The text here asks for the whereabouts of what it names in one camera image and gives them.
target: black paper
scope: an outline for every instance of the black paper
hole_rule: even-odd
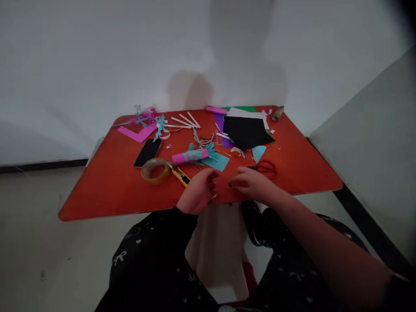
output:
[[[225,116],[224,132],[242,150],[274,142],[264,128],[263,119]]]

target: table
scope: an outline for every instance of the table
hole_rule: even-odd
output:
[[[256,110],[276,110],[276,106],[259,106]],[[180,118],[179,114],[188,115],[186,111],[163,113],[170,124],[179,124],[170,117]],[[201,137],[211,137],[216,126],[214,115],[206,110],[192,110],[194,118],[201,129],[197,129]],[[341,189],[343,184],[338,175],[308,142],[291,120],[283,114],[279,121],[267,117],[270,129],[275,130],[272,137],[275,143],[267,145],[262,157],[272,161],[277,168],[277,178],[273,182],[292,195],[334,191]],[[133,115],[117,118],[114,124],[128,121]],[[139,132],[143,126],[129,124],[128,129]],[[74,190],[63,205],[59,219],[61,221],[82,220],[115,215],[149,212],[168,209],[176,205],[184,186],[172,174],[160,185],[153,185],[141,176],[141,169],[134,168],[143,144],[121,134],[118,127],[111,127],[95,156],[85,168]],[[171,160],[171,156],[188,150],[189,144],[196,146],[193,131],[182,129],[171,134],[163,141],[158,157]],[[218,194],[215,203],[237,202],[248,198],[233,188],[228,187],[228,180],[235,174],[239,166],[254,166],[251,152],[245,152],[246,158],[238,157],[222,145],[216,149],[232,155],[221,177],[217,179]],[[190,178],[200,169],[195,164],[179,166]]]

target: scissors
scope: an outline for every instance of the scissors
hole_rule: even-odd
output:
[[[268,160],[261,160],[257,166],[249,166],[249,168],[264,174],[269,180],[277,177],[276,166]]]

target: smartphone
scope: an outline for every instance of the smartphone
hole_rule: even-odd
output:
[[[144,143],[143,148],[137,157],[136,161],[134,162],[134,166],[136,168],[141,168],[149,159],[155,158],[159,149],[162,145],[162,139],[156,139],[153,142],[153,139],[146,140]]]

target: tape roll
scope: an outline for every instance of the tape roll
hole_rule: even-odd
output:
[[[151,178],[152,171],[159,166],[165,166],[165,170],[156,178]],[[170,174],[170,167],[168,163],[162,158],[152,158],[148,160],[142,167],[142,177],[152,184],[160,184],[165,181]]]

